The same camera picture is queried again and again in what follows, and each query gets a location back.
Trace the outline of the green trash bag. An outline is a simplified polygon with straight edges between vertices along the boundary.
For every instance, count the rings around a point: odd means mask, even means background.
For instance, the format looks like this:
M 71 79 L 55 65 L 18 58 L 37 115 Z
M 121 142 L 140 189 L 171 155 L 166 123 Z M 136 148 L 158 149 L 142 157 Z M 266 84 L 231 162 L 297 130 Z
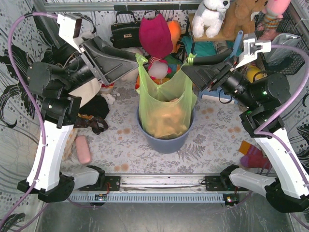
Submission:
M 158 139 L 174 139 L 186 133 L 191 125 L 197 96 L 193 82 L 182 71 L 163 84 L 155 83 L 144 68 L 147 59 L 137 54 L 140 95 L 138 116 L 142 129 Z

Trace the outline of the blue round trash bin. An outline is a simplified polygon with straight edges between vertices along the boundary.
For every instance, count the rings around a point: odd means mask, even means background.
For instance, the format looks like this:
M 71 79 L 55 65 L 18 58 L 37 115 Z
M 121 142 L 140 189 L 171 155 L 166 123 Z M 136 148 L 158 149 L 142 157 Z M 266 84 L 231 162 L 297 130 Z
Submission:
M 167 139 L 167 140 L 157 139 L 157 138 L 150 136 L 148 133 L 146 133 L 141 126 L 141 120 L 139 117 L 139 108 L 136 109 L 136 119 L 137 119 L 137 124 L 138 124 L 139 129 L 143 133 L 150 147 L 159 153 L 170 154 L 170 153 L 174 153 L 180 150 L 181 147 L 185 144 L 185 141 L 188 138 L 189 132 L 193 129 L 193 125 L 195 123 L 196 109 L 194 108 L 192 110 L 189 129 L 183 135 L 177 138 L 174 138 L 174 139 Z

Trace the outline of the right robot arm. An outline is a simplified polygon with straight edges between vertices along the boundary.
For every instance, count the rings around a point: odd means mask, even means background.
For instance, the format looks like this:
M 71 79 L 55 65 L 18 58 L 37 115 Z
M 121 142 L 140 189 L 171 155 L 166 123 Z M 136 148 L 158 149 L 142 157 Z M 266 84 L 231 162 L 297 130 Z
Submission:
M 289 82 L 281 73 L 250 82 L 237 71 L 237 61 L 236 57 L 228 58 L 223 54 L 190 55 L 182 71 L 198 89 L 220 87 L 246 108 L 240 115 L 241 123 L 265 152 L 276 177 L 231 165 L 221 172 L 221 182 L 226 188 L 244 188 L 264 196 L 279 212 L 303 212 L 309 206 L 309 176 L 289 143 L 278 111 L 291 96 Z

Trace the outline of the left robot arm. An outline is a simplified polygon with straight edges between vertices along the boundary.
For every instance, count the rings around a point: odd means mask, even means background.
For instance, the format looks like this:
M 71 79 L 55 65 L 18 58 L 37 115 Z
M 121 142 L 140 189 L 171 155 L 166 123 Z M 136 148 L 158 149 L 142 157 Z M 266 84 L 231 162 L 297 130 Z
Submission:
M 45 62 L 29 66 L 29 90 L 42 97 L 40 141 L 29 176 L 17 188 L 36 194 L 45 203 L 62 202 L 74 190 L 108 190 L 103 169 L 88 165 L 60 171 L 62 156 L 79 109 L 88 102 L 82 87 L 98 81 L 109 85 L 138 68 L 133 52 L 108 46 L 100 37 L 83 41 L 76 58 L 65 68 Z

